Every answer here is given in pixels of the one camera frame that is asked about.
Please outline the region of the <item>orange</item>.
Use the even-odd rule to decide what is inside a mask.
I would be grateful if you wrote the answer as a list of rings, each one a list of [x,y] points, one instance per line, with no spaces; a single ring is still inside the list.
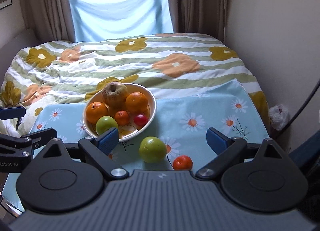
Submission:
[[[147,110],[148,99],[141,92],[133,92],[129,94],[125,100],[125,105],[127,111],[132,114],[143,113]]]
[[[108,108],[102,102],[93,102],[85,110],[85,116],[89,123],[95,124],[101,117],[108,115]]]

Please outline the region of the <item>red cherry tomato back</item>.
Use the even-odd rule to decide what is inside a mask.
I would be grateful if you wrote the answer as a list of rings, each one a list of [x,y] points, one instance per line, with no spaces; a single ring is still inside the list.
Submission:
[[[138,114],[133,118],[133,121],[137,126],[143,127],[148,123],[149,119],[144,114]]]

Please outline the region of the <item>small mandarin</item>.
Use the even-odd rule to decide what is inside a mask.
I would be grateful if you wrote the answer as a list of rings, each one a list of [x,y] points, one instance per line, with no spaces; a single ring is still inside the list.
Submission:
[[[119,126],[125,126],[130,122],[130,115],[125,110],[120,110],[116,112],[114,115],[114,119],[116,120]]]

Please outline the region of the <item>grey headboard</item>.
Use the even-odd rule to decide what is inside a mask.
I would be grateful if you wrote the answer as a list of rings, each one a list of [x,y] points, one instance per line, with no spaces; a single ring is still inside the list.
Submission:
[[[40,41],[35,36],[34,31],[29,28],[21,32],[14,39],[10,40],[1,48],[1,68],[0,77],[3,83],[4,75],[7,72],[15,55],[26,47],[34,47],[40,44]]]

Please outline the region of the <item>green apple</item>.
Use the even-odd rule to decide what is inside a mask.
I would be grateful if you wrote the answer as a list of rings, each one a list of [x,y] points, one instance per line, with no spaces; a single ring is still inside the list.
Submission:
[[[139,146],[139,155],[145,163],[158,163],[167,155],[167,146],[157,137],[145,137]]]
[[[95,131],[99,136],[110,128],[118,128],[116,120],[110,116],[101,117],[95,125]]]

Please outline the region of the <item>right brown curtain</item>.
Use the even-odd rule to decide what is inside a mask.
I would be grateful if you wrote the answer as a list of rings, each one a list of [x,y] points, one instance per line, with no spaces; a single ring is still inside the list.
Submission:
[[[168,0],[174,33],[225,37],[226,0]]]

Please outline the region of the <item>large wrinkled yellow apple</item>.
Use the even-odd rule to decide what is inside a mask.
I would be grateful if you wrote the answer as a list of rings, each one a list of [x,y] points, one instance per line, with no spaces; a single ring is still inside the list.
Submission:
[[[126,85],[118,81],[106,84],[101,92],[103,102],[114,108],[123,106],[128,95],[129,91]]]

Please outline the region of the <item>left brown curtain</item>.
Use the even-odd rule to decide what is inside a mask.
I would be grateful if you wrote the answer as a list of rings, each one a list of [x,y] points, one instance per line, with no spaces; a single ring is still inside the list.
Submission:
[[[75,42],[69,0],[20,0],[26,28],[31,28],[41,42]]]

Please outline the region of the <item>light blue window cloth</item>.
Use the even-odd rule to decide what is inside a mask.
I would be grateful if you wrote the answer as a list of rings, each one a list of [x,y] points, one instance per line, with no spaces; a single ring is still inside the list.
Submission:
[[[77,42],[172,33],[168,0],[69,0]]]

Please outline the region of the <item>red-orange small tomato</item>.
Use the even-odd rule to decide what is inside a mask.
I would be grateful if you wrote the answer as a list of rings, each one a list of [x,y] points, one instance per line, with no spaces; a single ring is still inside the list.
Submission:
[[[191,170],[193,168],[193,161],[189,156],[182,155],[175,158],[172,166],[174,170]]]

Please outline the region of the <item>floral striped duvet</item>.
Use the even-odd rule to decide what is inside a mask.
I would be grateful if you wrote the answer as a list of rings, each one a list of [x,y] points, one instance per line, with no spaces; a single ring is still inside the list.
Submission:
[[[25,135],[45,106],[88,101],[112,81],[140,84],[156,98],[171,98],[201,94],[233,79],[268,125],[268,104],[257,79],[234,50],[210,35],[58,40],[22,47],[1,81],[1,107],[23,106],[27,113],[22,120],[1,121],[1,133]]]

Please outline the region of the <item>white plastic bag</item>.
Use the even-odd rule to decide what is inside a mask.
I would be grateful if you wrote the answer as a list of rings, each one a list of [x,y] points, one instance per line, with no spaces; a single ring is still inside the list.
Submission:
[[[280,131],[289,122],[289,111],[283,104],[277,104],[269,109],[271,126]]]

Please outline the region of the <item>brown curtain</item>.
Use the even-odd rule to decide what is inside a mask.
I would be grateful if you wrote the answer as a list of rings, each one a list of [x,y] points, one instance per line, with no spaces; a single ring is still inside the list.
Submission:
[[[69,0],[20,0],[26,28],[31,28],[41,42],[75,42]]]
[[[225,37],[226,0],[168,0],[174,33]]]

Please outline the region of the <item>cream yellow ceramic bowl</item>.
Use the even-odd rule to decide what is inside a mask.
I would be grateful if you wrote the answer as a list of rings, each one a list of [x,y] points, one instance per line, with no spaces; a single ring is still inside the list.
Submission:
[[[111,126],[124,142],[143,132],[156,114],[156,98],[142,85],[111,82],[89,101],[82,115],[84,130],[97,138]]]

